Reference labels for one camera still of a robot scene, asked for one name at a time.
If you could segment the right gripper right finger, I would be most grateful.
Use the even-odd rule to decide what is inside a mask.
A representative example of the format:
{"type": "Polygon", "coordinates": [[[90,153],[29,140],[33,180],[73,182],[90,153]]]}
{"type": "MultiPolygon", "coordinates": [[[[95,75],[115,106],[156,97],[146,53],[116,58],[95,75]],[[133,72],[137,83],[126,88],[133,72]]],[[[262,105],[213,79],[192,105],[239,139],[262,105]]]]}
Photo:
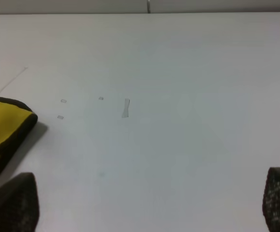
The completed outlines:
{"type": "Polygon", "coordinates": [[[262,211],[268,230],[280,232],[280,167],[268,170],[262,211]]]}

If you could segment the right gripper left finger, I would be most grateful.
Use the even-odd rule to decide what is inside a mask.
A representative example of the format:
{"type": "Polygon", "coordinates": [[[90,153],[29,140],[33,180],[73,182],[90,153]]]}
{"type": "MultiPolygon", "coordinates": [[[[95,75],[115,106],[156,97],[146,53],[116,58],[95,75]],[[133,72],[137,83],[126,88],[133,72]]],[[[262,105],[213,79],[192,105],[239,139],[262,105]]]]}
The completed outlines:
{"type": "Polygon", "coordinates": [[[39,198],[33,173],[21,173],[0,187],[0,232],[34,232],[39,198]]]}

